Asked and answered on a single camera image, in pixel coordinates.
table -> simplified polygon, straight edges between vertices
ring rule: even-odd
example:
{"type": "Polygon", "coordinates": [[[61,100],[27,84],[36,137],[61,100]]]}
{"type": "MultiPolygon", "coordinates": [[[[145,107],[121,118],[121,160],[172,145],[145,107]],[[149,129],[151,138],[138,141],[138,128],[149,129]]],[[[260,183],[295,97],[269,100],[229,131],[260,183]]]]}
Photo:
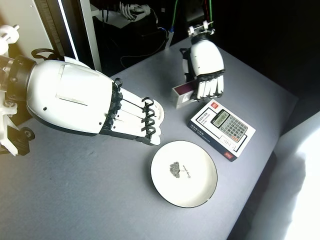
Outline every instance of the table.
{"type": "Polygon", "coordinates": [[[165,111],[161,145],[107,135],[83,136],[49,128],[35,119],[26,156],[0,156],[0,239],[11,240],[224,240],[240,215],[297,98],[221,50],[225,92],[218,101],[256,132],[242,155],[228,161],[187,127],[204,103],[176,110],[171,88],[184,83],[179,48],[170,49],[114,75],[140,97],[165,111]],[[212,157],[216,191],[205,204],[180,208],[156,191],[151,161],[163,145],[193,142],[212,157]]]}

white box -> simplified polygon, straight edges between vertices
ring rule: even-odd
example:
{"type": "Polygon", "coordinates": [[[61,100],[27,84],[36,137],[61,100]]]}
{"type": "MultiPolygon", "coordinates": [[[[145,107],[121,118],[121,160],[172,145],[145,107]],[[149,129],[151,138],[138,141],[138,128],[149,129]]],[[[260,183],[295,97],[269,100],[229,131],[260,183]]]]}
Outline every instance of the white box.
{"type": "Polygon", "coordinates": [[[256,131],[216,100],[198,111],[188,127],[231,162],[240,156],[256,131]]]}

white plate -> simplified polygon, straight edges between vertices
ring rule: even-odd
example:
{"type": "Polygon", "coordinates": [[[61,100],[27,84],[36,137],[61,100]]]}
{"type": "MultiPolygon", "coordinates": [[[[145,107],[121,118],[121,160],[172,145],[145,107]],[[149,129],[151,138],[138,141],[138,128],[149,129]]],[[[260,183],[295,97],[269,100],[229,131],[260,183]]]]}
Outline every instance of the white plate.
{"type": "Polygon", "coordinates": [[[164,199],[184,208],[208,201],[218,181],[209,154],[188,141],[173,141],[161,147],[153,157],[151,177],[164,199]]]}

calculator picture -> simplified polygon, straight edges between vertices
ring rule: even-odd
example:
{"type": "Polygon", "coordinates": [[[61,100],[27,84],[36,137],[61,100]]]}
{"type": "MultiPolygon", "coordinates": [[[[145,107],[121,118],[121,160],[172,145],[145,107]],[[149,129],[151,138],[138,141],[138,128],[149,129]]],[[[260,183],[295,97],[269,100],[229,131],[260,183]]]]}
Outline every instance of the calculator picture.
{"type": "Polygon", "coordinates": [[[236,143],[245,135],[248,127],[234,116],[227,113],[225,110],[221,110],[211,121],[218,129],[226,134],[236,143]]]}

robotic arm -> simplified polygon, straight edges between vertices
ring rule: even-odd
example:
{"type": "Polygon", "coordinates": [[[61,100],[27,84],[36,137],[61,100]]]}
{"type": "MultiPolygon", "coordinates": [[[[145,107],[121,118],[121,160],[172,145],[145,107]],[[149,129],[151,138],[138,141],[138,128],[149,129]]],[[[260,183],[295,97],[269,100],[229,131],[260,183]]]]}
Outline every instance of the robotic arm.
{"type": "Polygon", "coordinates": [[[217,46],[209,40],[215,30],[209,29],[207,21],[203,25],[191,26],[188,35],[192,46],[181,48],[183,70],[187,82],[196,80],[197,90],[191,99],[221,97],[224,92],[224,61],[217,46]]]}
{"type": "Polygon", "coordinates": [[[62,131],[160,144],[162,106],[125,90],[119,78],[113,81],[69,57],[36,64],[21,55],[16,59],[0,56],[0,69],[0,143],[14,156],[29,152],[29,144],[22,151],[10,135],[11,128],[19,130],[9,118],[17,113],[15,101],[26,101],[31,115],[62,131]]]}

